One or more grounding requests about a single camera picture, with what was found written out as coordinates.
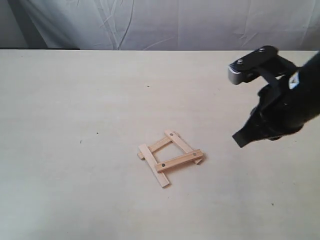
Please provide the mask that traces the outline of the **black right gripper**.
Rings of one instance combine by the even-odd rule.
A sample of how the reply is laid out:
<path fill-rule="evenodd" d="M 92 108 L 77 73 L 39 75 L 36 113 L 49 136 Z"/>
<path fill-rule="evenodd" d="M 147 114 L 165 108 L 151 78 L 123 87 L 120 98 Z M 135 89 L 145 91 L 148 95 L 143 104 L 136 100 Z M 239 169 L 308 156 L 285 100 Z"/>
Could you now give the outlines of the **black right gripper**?
<path fill-rule="evenodd" d="M 289 104 L 283 102 L 286 93 L 278 79 L 276 86 L 268 84 L 258 92 L 259 103 L 250 114 L 250 121 L 232 135 L 240 148 L 255 141 L 275 141 L 302 129 L 303 124 L 290 124 Z"/>

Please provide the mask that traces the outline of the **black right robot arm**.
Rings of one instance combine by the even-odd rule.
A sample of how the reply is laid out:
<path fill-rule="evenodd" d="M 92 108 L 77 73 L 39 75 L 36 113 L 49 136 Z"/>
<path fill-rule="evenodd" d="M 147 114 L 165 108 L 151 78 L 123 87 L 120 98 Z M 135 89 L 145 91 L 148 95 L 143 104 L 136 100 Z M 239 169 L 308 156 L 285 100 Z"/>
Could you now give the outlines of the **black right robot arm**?
<path fill-rule="evenodd" d="M 259 103 L 247 122 L 249 142 L 278 139 L 300 131 L 320 115 L 320 54 L 315 54 L 292 75 L 259 92 Z"/>

